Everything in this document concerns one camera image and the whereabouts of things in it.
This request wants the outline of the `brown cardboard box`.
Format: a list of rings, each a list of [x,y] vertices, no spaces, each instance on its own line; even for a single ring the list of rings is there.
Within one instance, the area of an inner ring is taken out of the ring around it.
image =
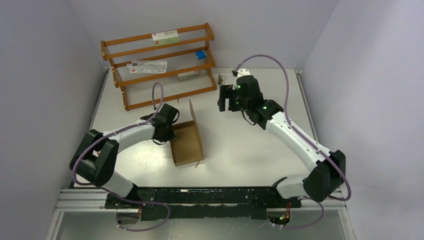
[[[191,120],[173,124],[175,138],[170,141],[172,160],[176,167],[205,159],[203,142],[192,101],[189,99]]]

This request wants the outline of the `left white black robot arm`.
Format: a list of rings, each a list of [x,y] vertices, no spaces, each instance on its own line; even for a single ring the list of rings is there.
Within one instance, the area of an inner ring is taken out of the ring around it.
[[[120,129],[106,132],[89,130],[71,159],[69,168],[89,184],[117,195],[124,207],[132,208],[138,203],[139,188],[115,170],[118,154],[144,141],[163,144],[174,139],[173,124],[179,115],[179,110],[165,103],[158,112],[143,116]]]

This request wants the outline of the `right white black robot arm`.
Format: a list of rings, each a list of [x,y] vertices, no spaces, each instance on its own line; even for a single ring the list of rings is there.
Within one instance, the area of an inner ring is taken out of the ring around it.
[[[258,80],[252,75],[237,78],[235,84],[221,85],[217,105],[221,112],[240,111],[253,125],[274,135],[308,170],[307,175],[284,177],[275,183],[276,190],[269,197],[275,207],[282,207],[293,197],[308,196],[322,202],[343,184],[345,155],[313,140],[286,116],[282,106],[272,99],[264,99]]]

